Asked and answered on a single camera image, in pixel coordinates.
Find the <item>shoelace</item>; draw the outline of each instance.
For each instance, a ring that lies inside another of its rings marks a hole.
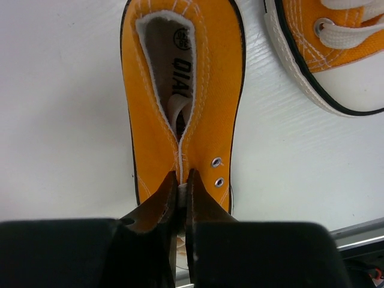
[[[179,114],[182,112],[182,116],[185,123],[188,123],[188,120],[192,111],[192,98],[187,98],[179,94],[173,94],[167,104],[168,109],[168,120],[170,127],[175,135],[177,133],[177,119]]]
[[[362,21],[371,20],[384,14],[384,0],[321,0],[322,4],[333,10],[364,7]],[[361,28],[348,28],[332,23],[322,23],[319,37],[321,42],[333,49],[350,49],[360,45],[372,34],[384,29],[384,16],[375,25]]]
[[[176,252],[177,252],[176,266],[178,268],[181,268],[181,269],[188,269],[187,250],[185,247],[185,237],[178,237]]]

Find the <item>logo on insole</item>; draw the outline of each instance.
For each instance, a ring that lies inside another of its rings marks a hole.
[[[174,67],[173,71],[173,85],[172,85],[172,95],[180,94],[184,97],[188,97],[187,93],[190,89],[189,80],[191,79],[191,62],[186,60],[175,58],[172,63]]]
[[[188,30],[185,28],[180,28],[176,30],[173,35],[173,42],[177,48],[181,50],[189,50],[191,49],[191,43],[188,39]]]

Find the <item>white shoelace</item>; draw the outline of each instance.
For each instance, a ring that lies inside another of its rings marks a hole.
[[[364,7],[362,21],[373,19],[384,13],[384,0],[321,0],[322,4],[333,10]],[[372,34],[384,29],[384,16],[372,26],[348,28],[324,23],[320,31],[321,42],[333,49],[350,49],[360,45]]]
[[[188,120],[192,111],[192,98],[187,98],[179,94],[173,94],[167,104],[168,109],[168,120],[170,127],[172,128],[175,135],[177,135],[176,121],[182,112],[184,122],[188,123]]]

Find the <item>shoe insole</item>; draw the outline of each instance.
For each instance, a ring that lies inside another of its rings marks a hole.
[[[193,98],[193,48],[190,27],[169,16],[169,11],[150,14],[136,22],[140,42],[146,55],[155,94],[169,122],[172,122],[174,111],[169,111],[169,100],[172,95]],[[183,109],[176,115],[176,135],[180,139],[188,119],[183,117]]]

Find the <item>orange sneaker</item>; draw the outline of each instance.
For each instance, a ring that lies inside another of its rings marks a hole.
[[[304,94],[343,116],[384,111],[383,0],[265,0],[266,26]]]
[[[234,0],[129,1],[121,62],[138,203],[169,171],[182,185],[196,169],[208,193],[231,212],[230,158],[245,71]]]

